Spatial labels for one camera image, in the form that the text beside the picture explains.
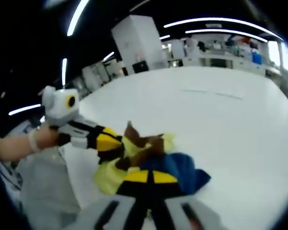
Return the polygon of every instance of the table surface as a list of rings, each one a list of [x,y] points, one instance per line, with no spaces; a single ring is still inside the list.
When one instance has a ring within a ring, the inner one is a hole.
[[[116,79],[81,101],[80,112],[122,133],[172,132],[176,149],[212,180],[195,197],[229,229],[269,229],[288,205],[288,100],[269,79],[211,67],[181,67]],[[97,156],[65,148],[81,208],[103,195]]]

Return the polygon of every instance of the ceiling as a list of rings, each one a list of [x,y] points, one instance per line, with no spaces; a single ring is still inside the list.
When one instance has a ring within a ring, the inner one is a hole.
[[[0,99],[0,107],[4,114],[40,103],[37,93],[60,78],[63,58],[68,59],[68,81],[79,75],[83,67],[100,61],[110,52],[116,51],[117,54],[111,29],[130,14],[131,8],[142,2],[90,0],[73,35],[67,37],[68,26],[79,1],[66,0],[47,10],[42,9],[42,1],[11,1],[9,6],[0,3],[0,95],[6,92],[4,99]],[[264,6],[263,0],[256,2]],[[228,17],[265,28],[273,27],[265,14],[258,13],[248,0],[180,0],[174,5],[166,0],[150,0],[132,14],[153,17],[159,34],[170,34],[172,38],[184,36],[186,30],[203,29],[205,23],[163,28],[165,24],[198,17]],[[254,35],[261,33],[238,24],[222,25],[226,29]],[[29,114],[18,115],[17,122]]]

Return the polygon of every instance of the white table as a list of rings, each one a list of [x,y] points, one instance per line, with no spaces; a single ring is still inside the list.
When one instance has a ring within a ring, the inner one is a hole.
[[[269,229],[288,205],[288,100],[269,79],[207,67],[160,69],[119,78],[81,101],[81,113],[122,133],[173,132],[179,151],[212,180],[195,197],[229,229]],[[102,197],[94,152],[66,148],[83,208]]]

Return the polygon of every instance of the yellow cloth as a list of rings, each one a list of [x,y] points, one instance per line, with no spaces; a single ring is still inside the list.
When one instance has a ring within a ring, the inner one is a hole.
[[[165,133],[161,138],[164,140],[164,151],[172,151],[174,149],[174,135],[171,133]],[[122,137],[121,141],[125,147],[125,157],[133,157],[140,151],[151,146],[151,144],[147,143],[144,148],[139,148],[126,137]],[[99,187],[99,190],[105,194],[115,194],[127,174],[140,170],[138,167],[131,167],[127,172],[120,170],[115,167],[115,164],[118,160],[119,158],[116,158],[112,161],[103,162],[94,175],[94,182]]]

